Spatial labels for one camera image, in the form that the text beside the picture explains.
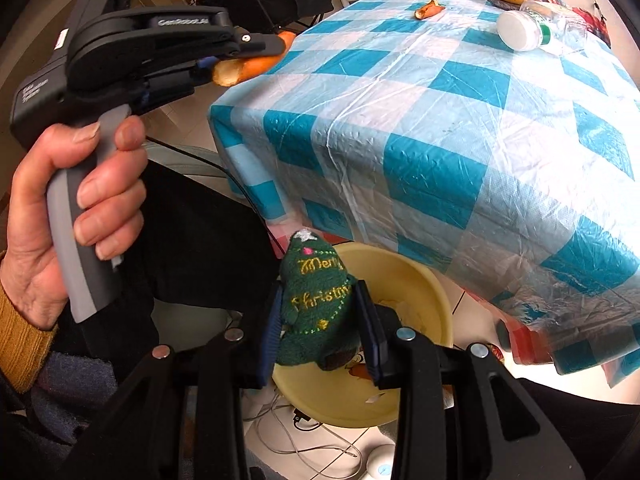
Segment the bowl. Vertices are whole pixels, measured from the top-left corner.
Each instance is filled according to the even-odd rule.
[[[435,275],[400,254],[357,242],[335,247],[346,269],[365,280],[374,303],[394,309],[402,325],[441,346],[453,345],[449,300]],[[346,367],[322,371],[315,363],[276,365],[273,380],[297,409],[341,428],[370,428],[398,418],[399,390],[377,389]]]

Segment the green knitted christmas tree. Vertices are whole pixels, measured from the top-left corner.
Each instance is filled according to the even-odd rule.
[[[316,362],[323,370],[346,364],[360,345],[351,302],[350,276],[331,244],[303,229],[291,237],[282,259],[284,284],[277,362],[295,366]]]

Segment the black chair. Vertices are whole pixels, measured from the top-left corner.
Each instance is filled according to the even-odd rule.
[[[333,10],[331,0],[196,0],[197,5],[226,7],[231,22],[249,32],[271,34],[300,18]]]

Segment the finger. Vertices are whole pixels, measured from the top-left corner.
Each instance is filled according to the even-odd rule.
[[[79,164],[95,149],[99,126],[94,123],[76,129],[54,124],[44,130],[14,173],[12,205],[24,209],[39,203],[56,170]]]
[[[137,116],[129,116],[120,123],[113,137],[121,152],[137,150],[145,142],[145,125]]]
[[[145,170],[146,163],[144,148],[115,152],[84,178],[76,196],[78,206],[87,209],[129,189]]]
[[[124,193],[85,211],[74,223],[76,240],[81,245],[89,246],[109,237],[136,214],[145,198],[145,185],[138,180]]]
[[[138,238],[144,223],[142,213],[138,211],[133,218],[130,218],[116,232],[98,242],[95,246],[95,254],[101,260],[111,260],[124,254]]]

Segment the table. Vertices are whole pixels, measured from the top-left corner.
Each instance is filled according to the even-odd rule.
[[[542,334],[560,373],[640,354],[640,92],[595,36],[516,53],[485,0],[420,22],[428,1],[361,0],[227,91],[223,160],[271,224],[439,270]]]

